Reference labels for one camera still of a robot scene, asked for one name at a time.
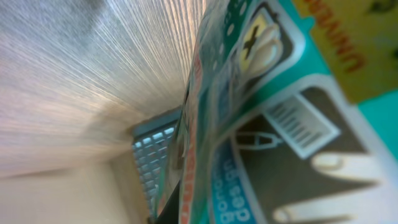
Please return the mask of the green glove package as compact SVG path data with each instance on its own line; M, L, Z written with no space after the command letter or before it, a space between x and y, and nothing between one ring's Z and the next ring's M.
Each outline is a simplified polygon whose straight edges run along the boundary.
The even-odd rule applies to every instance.
M397 222L397 2L212 1L154 219Z

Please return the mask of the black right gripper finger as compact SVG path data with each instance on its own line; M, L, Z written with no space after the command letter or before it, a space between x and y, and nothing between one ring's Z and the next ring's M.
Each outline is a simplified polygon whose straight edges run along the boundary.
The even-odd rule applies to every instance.
M154 224L178 224L179 216L179 194L180 183L176 185L165 208L161 214L155 219Z

